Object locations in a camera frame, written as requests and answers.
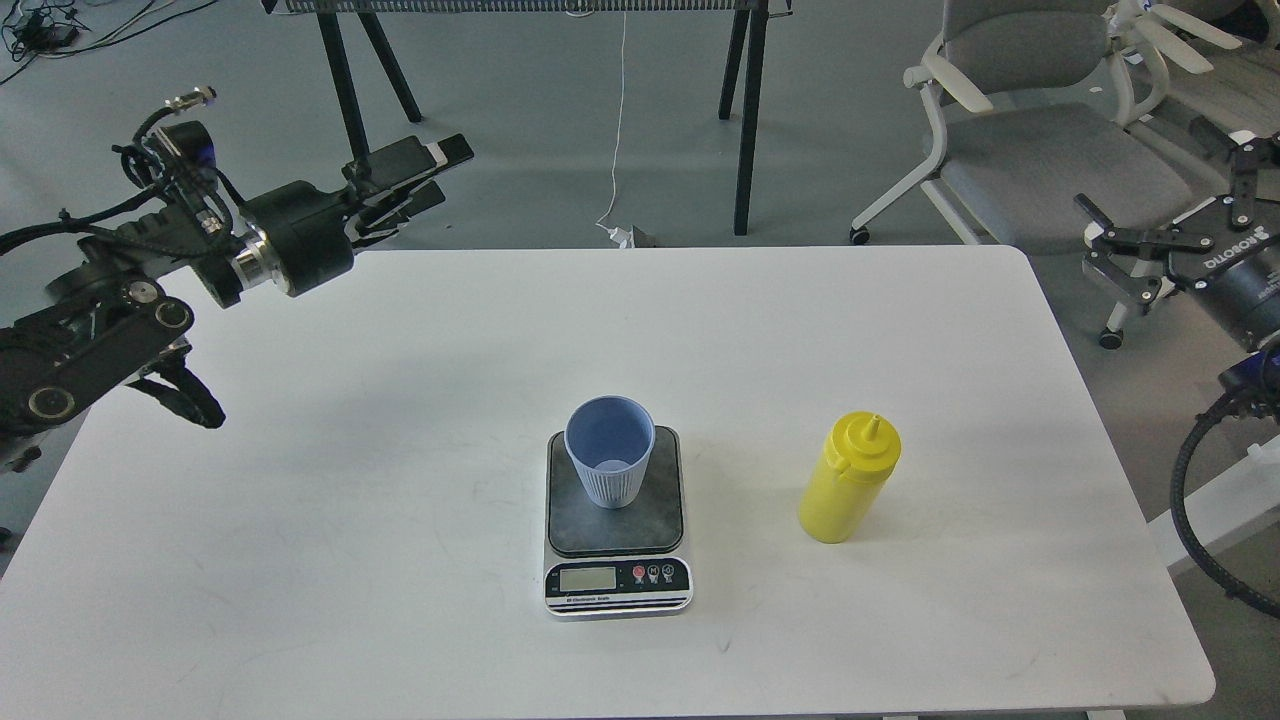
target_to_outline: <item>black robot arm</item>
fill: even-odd
[[[1231,190],[1167,228],[1117,228],[1088,197],[1076,202],[1098,225],[1084,272],[1115,300],[1142,313],[1167,279],[1204,309],[1242,347],[1254,352],[1280,338],[1280,202],[1257,196],[1260,172],[1280,165],[1280,136],[1230,140],[1207,123],[1194,135],[1225,152]],[[1114,260],[1155,263],[1130,275]]]
[[[243,200],[218,170],[204,126],[155,127],[212,97],[211,90],[197,88],[170,100],[131,145],[114,147],[141,190],[136,196],[86,218],[63,211],[58,222],[0,236],[0,256],[51,234],[79,234],[84,255],[83,264],[46,286],[50,306],[0,328],[0,473],[26,469],[47,430],[119,384],[193,423],[220,425],[216,400],[184,365],[192,310],[157,279],[189,265],[223,307],[266,279],[301,295],[346,273],[357,252],[443,202],[433,178],[472,156],[461,135],[429,145],[407,137],[347,164],[347,182],[337,191],[296,181]],[[237,201],[248,232],[233,232],[223,190]],[[163,206],[114,229],[99,224],[151,201]]]

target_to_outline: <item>bottle nozzle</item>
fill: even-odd
[[[881,416],[872,415],[872,419],[868,420],[867,425],[863,428],[861,432],[863,439],[867,442],[873,442],[876,439],[876,434],[879,432],[879,424],[881,424]]]

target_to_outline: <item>chair seat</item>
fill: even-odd
[[[1280,131],[1280,51],[1248,44],[1226,51],[1196,42],[1213,69],[1193,76],[1170,64],[1167,99],[1228,129],[1268,137]]]
[[[1167,223],[1196,197],[1144,145],[1082,104],[979,115],[947,126],[942,179],[1005,243],[1028,254],[1079,252],[1089,196],[1116,224]]]

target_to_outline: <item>digital scale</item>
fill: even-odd
[[[547,609],[564,619],[669,615],[694,597],[676,432],[657,427],[640,495],[617,510],[591,502],[564,448],[547,443]]]

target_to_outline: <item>blue cup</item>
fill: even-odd
[[[639,402],[609,395],[589,400],[564,428],[564,448],[582,488],[600,507],[626,507],[640,493],[657,433]]]

